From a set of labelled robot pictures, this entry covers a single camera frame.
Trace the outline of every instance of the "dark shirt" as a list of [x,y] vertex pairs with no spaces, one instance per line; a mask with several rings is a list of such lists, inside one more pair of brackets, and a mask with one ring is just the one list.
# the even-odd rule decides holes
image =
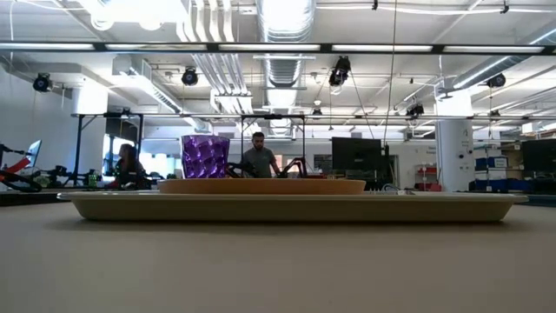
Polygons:
[[276,157],[270,149],[251,148],[243,153],[243,162],[251,163],[255,167],[257,178],[271,178],[270,164],[276,162]]

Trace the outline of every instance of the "table surface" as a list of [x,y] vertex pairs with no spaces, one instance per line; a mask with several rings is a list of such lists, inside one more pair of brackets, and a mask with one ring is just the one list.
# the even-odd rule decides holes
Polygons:
[[554,312],[556,209],[494,224],[94,223],[0,208],[0,311]]

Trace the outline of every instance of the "ceiling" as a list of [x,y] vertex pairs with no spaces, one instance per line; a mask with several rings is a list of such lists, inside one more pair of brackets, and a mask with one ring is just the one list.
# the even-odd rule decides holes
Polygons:
[[[33,1],[42,6],[56,7],[55,1]],[[467,10],[474,0],[405,0],[398,5],[404,9],[417,10]],[[70,8],[79,8],[73,1],[63,2]],[[408,14],[385,10],[341,10],[346,6],[365,4],[370,1],[319,0],[315,15],[312,41],[318,43],[482,43],[513,44],[554,19],[554,13],[474,14],[465,16],[431,16]],[[380,5],[392,6],[394,1],[380,1]],[[553,0],[512,0],[512,8],[530,10],[556,10]],[[239,42],[259,41],[257,18],[248,12],[255,1],[232,1],[233,29]],[[0,0],[0,40],[10,40],[11,1]],[[484,0],[475,10],[502,9],[502,0]],[[143,30],[136,23],[116,23],[107,31],[91,31],[90,16],[86,10],[46,10],[28,3],[15,3],[12,12],[13,34],[21,41],[119,41],[119,42],[178,42],[175,26],[164,24],[159,30]],[[14,63],[77,63],[106,81],[118,85],[118,77],[112,76],[112,60],[115,56],[100,53],[17,53]],[[187,66],[195,66],[191,55],[138,55],[153,66],[153,79],[161,84],[182,105],[192,112],[211,112],[208,99],[210,86],[201,75],[195,87],[185,87],[180,81]],[[328,73],[337,56],[316,55],[314,60],[305,62],[302,75],[303,87],[298,92],[294,112],[309,113],[314,100],[321,100],[322,112],[328,114],[360,114],[363,105],[366,112],[386,114],[388,108],[401,103],[404,98],[419,89],[419,83],[444,76],[457,76],[480,64],[488,57],[471,56],[349,56],[353,75],[348,79],[338,96],[328,92]],[[248,89],[253,94],[254,109],[265,103],[264,76],[261,61],[252,55],[240,55],[242,72]],[[556,64],[555,57],[534,57],[504,72],[507,85],[534,75]],[[19,66],[17,70],[29,77],[36,73],[29,66]],[[57,83],[69,86],[79,83],[82,77],[53,75]],[[486,87],[472,88],[473,111],[480,113],[489,108],[528,97],[542,90],[556,86],[556,70],[522,83],[511,90],[488,97]],[[133,110],[145,112],[166,112],[161,105],[137,88],[123,86],[112,89],[111,106],[129,106]],[[434,100],[421,99],[427,113],[433,113]],[[507,114],[523,115],[556,105],[551,99],[532,102]],[[151,124],[184,125],[182,119],[152,119]]]

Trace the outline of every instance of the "plate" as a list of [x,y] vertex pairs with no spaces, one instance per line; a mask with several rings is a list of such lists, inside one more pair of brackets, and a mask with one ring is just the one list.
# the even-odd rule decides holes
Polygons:
[[497,222],[526,196],[166,195],[158,192],[72,192],[79,214],[97,221],[187,222]]
[[359,195],[365,181],[340,179],[195,178],[158,183],[163,194]]

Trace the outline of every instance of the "woman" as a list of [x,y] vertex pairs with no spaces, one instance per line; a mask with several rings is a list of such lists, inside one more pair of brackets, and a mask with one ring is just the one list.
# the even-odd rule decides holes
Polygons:
[[137,150],[131,144],[122,144],[118,153],[120,160],[116,163],[116,186],[123,186],[126,183],[135,183],[138,188],[142,188],[144,183],[144,169],[137,160]]

